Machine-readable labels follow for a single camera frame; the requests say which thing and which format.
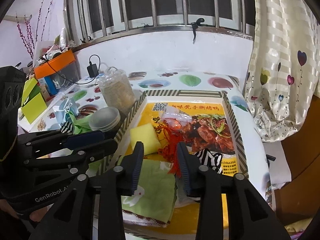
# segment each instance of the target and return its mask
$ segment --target green towel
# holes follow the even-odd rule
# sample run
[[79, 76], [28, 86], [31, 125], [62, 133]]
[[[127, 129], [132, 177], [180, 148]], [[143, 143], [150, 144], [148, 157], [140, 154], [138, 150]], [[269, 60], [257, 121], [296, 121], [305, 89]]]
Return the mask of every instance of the green towel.
[[74, 127], [73, 134], [79, 134], [79, 133], [85, 133], [85, 132], [91, 132], [91, 128], [89, 126], [89, 119], [91, 118], [91, 115], [88, 115], [82, 119], [77, 120], [73, 113], [69, 112], [71, 122]]
[[144, 159], [134, 195], [121, 197], [124, 213], [129, 211], [167, 224], [176, 200], [175, 178], [173, 174], [168, 174], [169, 170], [170, 163]]
[[[90, 115], [77, 120], [73, 113], [70, 111], [69, 112], [71, 122], [73, 124], [74, 130], [73, 134], [79, 134], [79, 133], [85, 133], [85, 132], [91, 132], [91, 128], [89, 126], [89, 118], [91, 117]], [[94, 177], [97, 174], [97, 171], [102, 163], [102, 160], [98, 160], [93, 163], [89, 163], [89, 169], [87, 170], [86, 174], [89, 177]]]

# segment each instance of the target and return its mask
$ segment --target plastic container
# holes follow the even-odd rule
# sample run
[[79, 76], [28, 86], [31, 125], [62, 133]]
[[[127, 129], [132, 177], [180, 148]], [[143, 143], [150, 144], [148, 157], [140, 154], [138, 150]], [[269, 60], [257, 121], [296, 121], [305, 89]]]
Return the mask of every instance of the plastic container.
[[70, 63], [75, 61], [76, 59], [72, 53], [72, 50], [68, 50], [62, 53], [61, 55], [55, 57], [54, 59], [49, 60], [50, 66], [48, 65], [48, 63], [44, 63], [41, 66], [36, 67], [35, 68], [36, 78], [39, 79], [46, 76], [50, 76], [54, 74], [55, 71], [62, 70], [63, 68], [68, 66]]
[[115, 107], [102, 108], [91, 116], [89, 126], [93, 131], [117, 131], [120, 128], [120, 112]]
[[66, 91], [70, 86], [74, 84], [74, 82], [78, 82], [80, 80], [76, 62], [70, 63], [68, 66], [59, 70], [58, 73], [59, 74], [54, 73], [50, 75], [50, 78], [52, 81], [55, 81], [56, 83], [59, 84], [60, 86], [59, 92]]
[[44, 63], [36, 67], [35, 75], [38, 80], [44, 77], [50, 77], [57, 92], [64, 92], [73, 85], [74, 82], [79, 81], [80, 77], [76, 66], [76, 59], [72, 50], [68, 50], [50, 60], [49, 64]]
[[109, 68], [107, 74], [98, 79], [101, 93], [108, 106], [119, 110], [122, 117], [130, 112], [136, 98], [127, 75], [121, 69]]

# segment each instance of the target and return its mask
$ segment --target black and white striped cloth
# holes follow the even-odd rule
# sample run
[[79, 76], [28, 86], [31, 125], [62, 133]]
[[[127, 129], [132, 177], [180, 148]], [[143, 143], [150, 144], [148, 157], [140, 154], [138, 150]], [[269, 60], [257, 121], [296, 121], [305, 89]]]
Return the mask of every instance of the black and white striped cloth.
[[73, 130], [73, 124], [71, 122], [65, 122], [62, 127], [61, 127], [61, 133], [69, 133], [69, 132], [72, 132]]
[[221, 153], [213, 153], [210, 152], [209, 149], [201, 150], [200, 152], [196, 152], [194, 154], [197, 156], [202, 165], [206, 165], [209, 168], [213, 169], [219, 174], [223, 173], [221, 162], [222, 162], [222, 154]]

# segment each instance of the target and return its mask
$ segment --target red tassel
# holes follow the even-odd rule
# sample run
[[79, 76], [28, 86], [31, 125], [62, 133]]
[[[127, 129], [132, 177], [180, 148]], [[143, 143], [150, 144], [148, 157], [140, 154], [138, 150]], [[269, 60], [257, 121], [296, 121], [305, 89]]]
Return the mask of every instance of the red tassel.
[[167, 161], [173, 163], [173, 166], [168, 173], [176, 174], [180, 178], [181, 171], [177, 157], [177, 144], [184, 141], [183, 135], [181, 132], [169, 127], [167, 124], [160, 125], [162, 126], [161, 129], [163, 129], [164, 138], [168, 141], [168, 145], [162, 149], [158, 149], [158, 154], [163, 156]]

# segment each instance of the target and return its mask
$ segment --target heart pattern curtain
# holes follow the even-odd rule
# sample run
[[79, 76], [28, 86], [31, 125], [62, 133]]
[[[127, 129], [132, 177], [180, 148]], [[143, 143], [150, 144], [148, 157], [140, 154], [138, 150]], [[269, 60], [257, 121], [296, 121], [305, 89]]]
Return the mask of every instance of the heart pattern curtain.
[[255, 5], [244, 92], [262, 141], [274, 142], [296, 133], [306, 118], [318, 83], [320, 26], [304, 0], [255, 0]]

